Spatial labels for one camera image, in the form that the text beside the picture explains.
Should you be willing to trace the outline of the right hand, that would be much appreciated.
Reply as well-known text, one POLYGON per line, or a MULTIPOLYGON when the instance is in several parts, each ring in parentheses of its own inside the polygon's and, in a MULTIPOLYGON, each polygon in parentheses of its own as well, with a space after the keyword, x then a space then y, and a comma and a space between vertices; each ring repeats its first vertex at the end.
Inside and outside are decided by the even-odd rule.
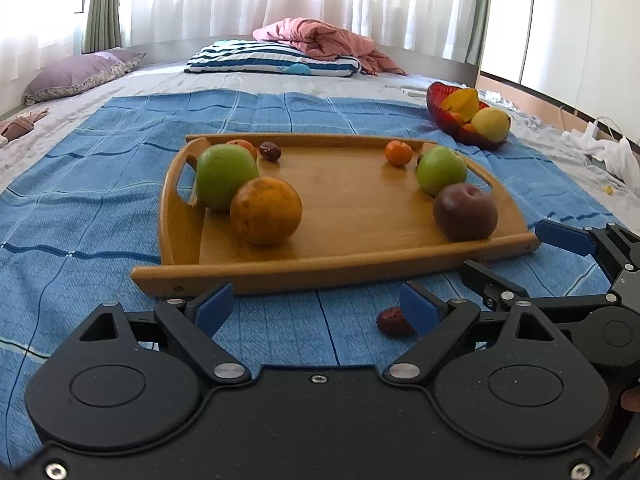
POLYGON ((628 412, 639 413, 640 412, 640 387, 634 387, 632 389, 626 390, 620 396, 620 406, 628 412))

